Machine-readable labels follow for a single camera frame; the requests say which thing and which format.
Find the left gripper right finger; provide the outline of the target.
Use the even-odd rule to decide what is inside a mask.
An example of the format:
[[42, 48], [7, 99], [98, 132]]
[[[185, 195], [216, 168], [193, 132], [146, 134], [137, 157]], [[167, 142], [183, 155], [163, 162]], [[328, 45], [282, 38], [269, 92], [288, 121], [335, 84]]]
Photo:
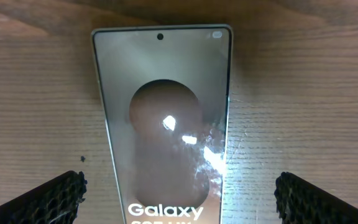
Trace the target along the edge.
[[358, 208], [290, 172], [275, 181], [276, 209], [283, 224], [358, 224]]

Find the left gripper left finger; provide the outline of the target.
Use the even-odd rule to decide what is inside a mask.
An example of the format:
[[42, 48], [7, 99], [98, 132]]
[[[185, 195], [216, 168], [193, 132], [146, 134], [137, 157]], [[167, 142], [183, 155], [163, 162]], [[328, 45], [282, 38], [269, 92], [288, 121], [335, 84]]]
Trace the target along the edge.
[[0, 224], [73, 224], [87, 180], [70, 170], [0, 205]]

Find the Galaxy S25 Ultra smartphone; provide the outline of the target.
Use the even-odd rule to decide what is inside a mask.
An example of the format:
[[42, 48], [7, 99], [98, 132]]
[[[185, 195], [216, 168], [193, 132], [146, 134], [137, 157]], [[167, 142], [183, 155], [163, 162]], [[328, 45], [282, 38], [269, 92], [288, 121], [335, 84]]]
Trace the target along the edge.
[[221, 223], [232, 29], [103, 28], [91, 41], [125, 223]]

